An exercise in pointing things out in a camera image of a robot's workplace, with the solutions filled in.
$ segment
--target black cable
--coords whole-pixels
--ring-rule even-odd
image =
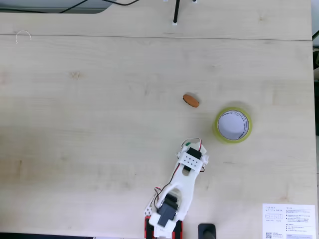
[[[136,3],[139,0],[135,0],[135,1],[127,3],[127,4],[119,3],[119,2],[116,2],[116,1],[110,1],[110,0],[102,0],[102,1],[107,1],[107,2],[114,3],[114,4],[117,4],[117,5],[120,5],[120,6],[128,6],[128,5]]]
[[[171,183],[171,181],[173,180],[173,177],[174,177],[174,175],[175,175],[175,173],[176,173],[176,171],[178,170],[178,168],[179,168],[179,165],[180,164],[178,164],[178,166],[176,167],[176,169],[174,170],[174,172],[173,172],[173,176],[171,177],[171,179],[170,179],[170,181],[169,181],[169,183],[167,183],[162,189],[161,189],[161,191],[158,193],[157,192],[157,196],[154,198],[154,207],[158,210],[158,208],[155,206],[155,199],[157,198],[157,201],[159,201],[159,195],[161,194],[161,192],[164,190],[164,188],[168,185],[168,184],[170,184]]]
[[[48,12],[43,12],[43,11],[31,11],[31,10],[20,10],[20,9],[15,9],[15,8],[0,8],[0,11],[21,11],[21,12],[33,12],[33,13],[48,13]]]
[[[319,31],[317,31],[317,32],[313,35],[313,40],[316,39],[317,36],[319,36]]]
[[[59,12],[59,13],[64,13],[64,12],[66,12],[66,11],[69,11],[69,10],[71,10],[71,9],[73,9],[73,8],[75,8],[75,7],[77,7],[78,5],[81,5],[81,4],[85,3],[86,1],[87,1],[87,0],[81,1],[80,3],[75,4],[74,6],[69,7],[68,9],[63,10],[63,11],[61,11],[61,12]]]
[[[83,3],[85,3],[86,1],[88,0],[83,0],[82,2],[78,3],[78,4],[75,4],[74,6],[72,7],[69,7],[68,9],[66,10],[63,10],[61,12],[58,12],[58,13],[65,13],[66,11],[69,11],[75,7],[77,7],[78,5],[81,5]],[[133,2],[130,2],[130,3],[127,3],[127,4],[124,4],[124,3],[119,3],[119,2],[116,2],[116,1],[110,1],[110,0],[102,0],[102,1],[107,1],[107,2],[110,2],[110,3],[114,3],[114,4],[117,4],[117,5],[121,5],[121,6],[129,6],[131,4],[134,4],[136,3],[137,1],[139,0],[135,0]],[[50,13],[50,12],[44,12],[44,11],[32,11],[32,10],[21,10],[21,9],[15,9],[15,8],[0,8],[0,11],[20,11],[20,12],[32,12],[32,13]]]

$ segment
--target black post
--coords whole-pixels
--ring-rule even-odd
[[[173,20],[174,23],[177,23],[178,9],[179,9],[179,0],[176,0],[174,20]]]

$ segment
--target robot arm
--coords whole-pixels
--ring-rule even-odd
[[[188,143],[177,154],[178,161],[170,182],[155,195],[149,224],[154,237],[170,238],[178,221],[183,221],[191,204],[196,177],[209,156],[199,143]]]

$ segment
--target orange pill-shaped object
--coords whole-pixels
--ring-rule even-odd
[[[190,95],[183,95],[183,99],[185,100],[186,103],[188,103],[190,106],[193,106],[195,108],[197,108],[199,106],[199,102],[193,97],[193,96],[190,96]]]

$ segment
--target wooden desk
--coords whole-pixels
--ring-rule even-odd
[[[99,14],[0,13],[0,34],[311,40],[311,0],[175,0],[112,5]]]
[[[143,238],[153,188],[192,136],[210,162],[185,239],[203,222],[219,239],[261,238],[262,203],[317,204],[310,41],[19,36],[15,44],[2,35],[0,43],[0,231]],[[182,100],[186,92],[199,108]],[[214,118],[238,104],[252,134],[224,145]]]

